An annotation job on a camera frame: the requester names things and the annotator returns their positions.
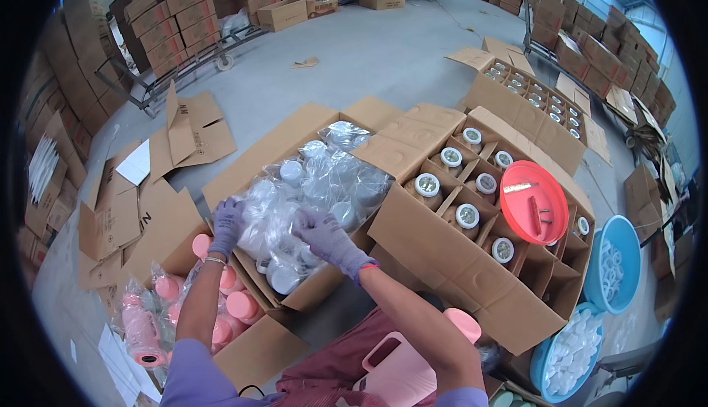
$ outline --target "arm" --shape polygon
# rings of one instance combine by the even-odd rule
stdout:
[[[435,370],[438,395],[459,387],[484,390],[479,353],[450,320],[380,269],[367,268],[360,273],[361,267],[376,261],[352,243],[330,214],[303,209],[299,219],[293,233],[308,243],[315,255],[361,283]]]

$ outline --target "forearm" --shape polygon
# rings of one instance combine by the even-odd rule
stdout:
[[[361,270],[359,283],[435,370],[438,394],[458,387],[484,390],[479,353],[434,306],[378,268]]]
[[[221,253],[211,252],[210,255],[226,262]],[[223,270],[224,266],[216,261],[205,261],[199,270],[182,303],[176,341],[194,338],[204,343],[207,348],[212,347],[212,332],[219,304],[219,280]]]

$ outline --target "hand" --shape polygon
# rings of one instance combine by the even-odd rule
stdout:
[[[227,198],[214,209],[214,241],[209,247],[210,253],[223,253],[228,258],[234,251],[246,227],[243,222],[243,207],[243,201]]]
[[[332,214],[298,209],[292,233],[310,245],[310,251],[337,267],[354,283],[359,283],[359,269],[367,262],[378,264],[352,243]]]

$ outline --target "purple sleeve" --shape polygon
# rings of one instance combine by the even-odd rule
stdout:
[[[460,387],[438,395],[435,407],[489,407],[489,398],[484,390]]]
[[[239,398],[234,385],[217,367],[207,347],[186,338],[175,342],[161,407],[265,407],[280,395],[264,399]]]

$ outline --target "open cardboard box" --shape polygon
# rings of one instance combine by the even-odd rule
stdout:
[[[346,120],[360,128],[378,132],[403,111],[373,97],[366,97],[342,112],[309,102],[284,119],[275,129],[257,141],[237,160],[210,181],[202,192],[210,209],[219,201],[247,190],[253,178],[265,175],[263,166],[297,155],[297,149],[306,142],[320,139],[317,131],[339,121]],[[351,235],[355,244],[369,252],[374,242],[366,235],[374,215]],[[341,282],[342,274],[331,265],[307,278],[290,295],[282,298],[268,284],[266,277],[256,271],[253,259],[241,249],[235,250],[238,260],[236,272],[246,273],[255,283],[258,292],[254,297],[267,313],[277,319],[287,316],[292,310],[306,312],[322,302]]]
[[[487,159],[501,149],[515,160],[534,161],[550,172],[565,193],[569,221],[575,221],[577,215],[585,216],[592,233],[595,218],[590,201],[541,148],[490,111],[478,107],[463,115],[434,108],[414,108],[351,152],[392,175],[397,183],[367,233],[440,297],[473,313],[492,339],[519,355],[567,323],[580,296],[592,239],[583,240],[569,229],[553,252],[525,243],[510,230],[499,204],[480,202],[464,182],[479,171],[500,178],[501,171],[495,172],[497,167]],[[455,146],[457,138],[453,135],[467,127],[482,133],[484,146],[480,155],[461,150],[466,165],[455,178],[428,158],[444,146]],[[444,201],[437,212],[420,204],[402,187],[421,172],[432,173],[440,180]],[[483,225],[475,241],[440,218],[449,205],[458,202],[479,206]],[[490,234],[515,242],[515,256],[506,265],[494,261],[482,249]]]
[[[605,160],[610,159],[605,133],[589,116],[582,116],[579,113],[582,119],[579,128],[580,139],[573,137],[566,127],[565,122],[569,121],[570,116],[568,112],[565,112],[563,124],[555,122],[550,117],[546,111],[551,106],[549,99],[553,95],[560,98],[560,94],[535,77],[522,69],[510,66],[490,52],[481,49],[461,49],[446,58],[470,66],[482,75],[474,78],[472,87],[463,101],[464,106],[470,110],[482,106],[494,112],[514,129],[517,129],[521,135],[550,155],[564,171],[571,175],[576,172],[586,148],[597,152]],[[492,68],[499,71],[500,74],[493,73]],[[486,72],[489,72],[494,78],[503,78],[504,82],[500,83],[500,80],[484,76]],[[522,79],[522,85],[512,85],[512,79]],[[509,85],[517,89],[518,92],[514,93],[507,87]],[[544,108],[535,107],[529,101],[528,94],[530,93],[536,93],[542,97]],[[563,100],[574,111],[583,110],[565,98],[564,95]]]

